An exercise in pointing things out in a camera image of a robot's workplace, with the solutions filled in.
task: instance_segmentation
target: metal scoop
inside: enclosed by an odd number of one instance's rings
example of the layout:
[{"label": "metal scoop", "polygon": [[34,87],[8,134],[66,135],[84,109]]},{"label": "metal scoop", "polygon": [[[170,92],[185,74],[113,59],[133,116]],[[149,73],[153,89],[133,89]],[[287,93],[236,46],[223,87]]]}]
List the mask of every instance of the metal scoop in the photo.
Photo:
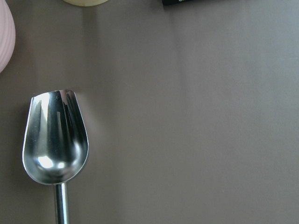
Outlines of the metal scoop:
[{"label": "metal scoop", "polygon": [[68,224],[66,182],[84,166],[88,139],[75,93],[59,90],[31,99],[23,145],[27,174],[41,184],[54,184],[56,220]]}]

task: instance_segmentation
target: pink object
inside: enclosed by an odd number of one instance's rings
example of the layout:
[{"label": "pink object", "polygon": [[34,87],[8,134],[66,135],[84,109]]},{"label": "pink object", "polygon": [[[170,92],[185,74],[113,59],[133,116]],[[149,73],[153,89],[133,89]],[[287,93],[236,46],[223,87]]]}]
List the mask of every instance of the pink object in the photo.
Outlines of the pink object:
[{"label": "pink object", "polygon": [[5,0],[0,0],[0,72],[9,62],[14,51],[14,20]]}]

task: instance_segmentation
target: yellow object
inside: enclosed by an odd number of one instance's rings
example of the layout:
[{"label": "yellow object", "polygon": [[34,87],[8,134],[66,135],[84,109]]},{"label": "yellow object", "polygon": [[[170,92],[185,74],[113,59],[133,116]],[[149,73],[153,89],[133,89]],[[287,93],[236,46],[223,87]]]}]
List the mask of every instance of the yellow object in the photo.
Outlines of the yellow object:
[{"label": "yellow object", "polygon": [[64,0],[64,1],[72,5],[86,7],[86,6],[96,6],[108,0]]}]

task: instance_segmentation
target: metal handle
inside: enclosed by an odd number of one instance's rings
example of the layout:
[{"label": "metal handle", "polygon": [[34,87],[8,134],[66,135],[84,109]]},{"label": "metal handle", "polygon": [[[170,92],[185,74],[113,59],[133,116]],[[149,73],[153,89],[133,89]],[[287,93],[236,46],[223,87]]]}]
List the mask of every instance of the metal handle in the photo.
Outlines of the metal handle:
[{"label": "metal handle", "polygon": [[56,223],[69,224],[69,210],[67,204],[67,188],[66,183],[54,185],[55,189],[55,207],[56,207]]}]

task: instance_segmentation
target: cream-colored round object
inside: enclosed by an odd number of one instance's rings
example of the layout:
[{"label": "cream-colored round object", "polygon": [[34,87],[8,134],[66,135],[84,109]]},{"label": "cream-colored round object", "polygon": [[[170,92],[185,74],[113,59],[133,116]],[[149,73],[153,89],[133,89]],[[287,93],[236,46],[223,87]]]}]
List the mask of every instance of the cream-colored round object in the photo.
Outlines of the cream-colored round object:
[{"label": "cream-colored round object", "polygon": [[5,0],[0,0],[0,72],[9,62],[14,51],[14,20]]},{"label": "cream-colored round object", "polygon": [[99,4],[102,4],[108,0],[64,0],[67,3],[70,3],[72,5],[76,6],[96,6]]}]

